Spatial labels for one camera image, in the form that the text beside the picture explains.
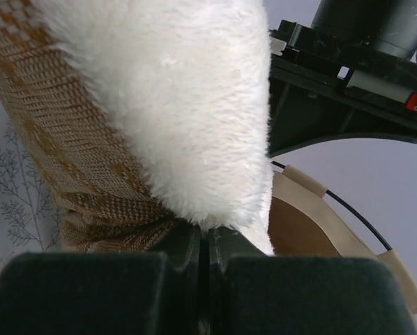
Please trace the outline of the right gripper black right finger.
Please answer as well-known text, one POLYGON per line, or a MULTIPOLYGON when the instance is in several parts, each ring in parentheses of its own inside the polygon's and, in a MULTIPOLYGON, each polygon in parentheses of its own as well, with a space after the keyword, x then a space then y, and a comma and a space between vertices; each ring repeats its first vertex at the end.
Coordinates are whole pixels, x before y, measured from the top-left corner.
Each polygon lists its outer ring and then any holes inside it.
POLYGON ((271 257, 226 228, 207 239, 212 334, 417 334, 377 260, 271 257))

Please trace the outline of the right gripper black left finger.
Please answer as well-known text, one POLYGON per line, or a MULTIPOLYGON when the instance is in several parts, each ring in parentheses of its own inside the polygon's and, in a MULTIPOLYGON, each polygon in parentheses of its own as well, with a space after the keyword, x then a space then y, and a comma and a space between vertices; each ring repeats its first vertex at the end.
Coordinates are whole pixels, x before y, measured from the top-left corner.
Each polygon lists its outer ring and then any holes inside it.
POLYGON ((0 273, 0 334, 194 334, 200 231, 145 253, 24 253, 0 273))

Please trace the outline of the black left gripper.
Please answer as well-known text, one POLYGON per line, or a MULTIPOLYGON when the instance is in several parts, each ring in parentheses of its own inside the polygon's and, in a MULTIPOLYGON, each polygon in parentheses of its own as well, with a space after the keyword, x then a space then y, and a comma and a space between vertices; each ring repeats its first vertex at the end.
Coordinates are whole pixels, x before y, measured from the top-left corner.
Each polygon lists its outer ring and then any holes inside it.
POLYGON ((286 20, 271 41, 271 156, 352 138, 417 144, 416 63, 286 20))

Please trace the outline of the peach patterned pillow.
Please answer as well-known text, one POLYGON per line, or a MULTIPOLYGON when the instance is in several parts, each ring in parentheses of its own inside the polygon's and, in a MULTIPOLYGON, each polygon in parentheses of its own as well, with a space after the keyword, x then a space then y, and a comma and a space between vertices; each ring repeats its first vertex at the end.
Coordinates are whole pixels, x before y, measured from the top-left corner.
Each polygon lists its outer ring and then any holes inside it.
POLYGON ((261 1, 0 1, 0 100, 66 214, 66 251, 180 221, 272 255, 261 1))

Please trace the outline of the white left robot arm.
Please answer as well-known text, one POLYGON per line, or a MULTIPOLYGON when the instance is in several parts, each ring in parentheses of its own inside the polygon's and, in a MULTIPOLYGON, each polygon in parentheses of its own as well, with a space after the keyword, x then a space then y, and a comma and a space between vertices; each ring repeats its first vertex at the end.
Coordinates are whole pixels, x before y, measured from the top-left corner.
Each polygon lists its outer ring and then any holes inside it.
POLYGON ((417 144, 417 1, 322 1, 271 32, 271 156, 374 138, 417 144))

